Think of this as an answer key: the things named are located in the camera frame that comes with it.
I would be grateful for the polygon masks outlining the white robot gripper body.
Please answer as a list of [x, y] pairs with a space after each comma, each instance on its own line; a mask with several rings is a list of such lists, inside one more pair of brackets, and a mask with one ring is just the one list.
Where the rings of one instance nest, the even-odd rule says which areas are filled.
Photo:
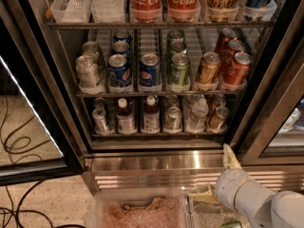
[[276, 192], [254, 180], [243, 169], [223, 172], [216, 181], [221, 204], [249, 221], [271, 221], [271, 202]]

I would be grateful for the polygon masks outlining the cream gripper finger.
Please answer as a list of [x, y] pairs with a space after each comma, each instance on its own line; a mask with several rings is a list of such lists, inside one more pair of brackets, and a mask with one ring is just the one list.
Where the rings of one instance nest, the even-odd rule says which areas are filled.
[[210, 183], [192, 190], [189, 193], [189, 197], [197, 202], [219, 204], [219, 200], [215, 194], [215, 188]]
[[227, 169], [241, 169], [242, 166], [239, 163], [234, 151], [228, 144], [223, 145], [223, 166], [226, 167]]

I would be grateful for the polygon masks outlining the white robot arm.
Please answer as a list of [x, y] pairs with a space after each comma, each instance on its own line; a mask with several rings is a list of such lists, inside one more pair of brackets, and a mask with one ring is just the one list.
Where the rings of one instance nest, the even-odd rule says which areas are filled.
[[228, 144], [223, 145], [223, 165], [216, 184], [203, 185], [189, 198], [221, 204], [248, 219], [253, 228], [303, 228], [304, 196], [294, 191], [277, 192], [250, 176]]

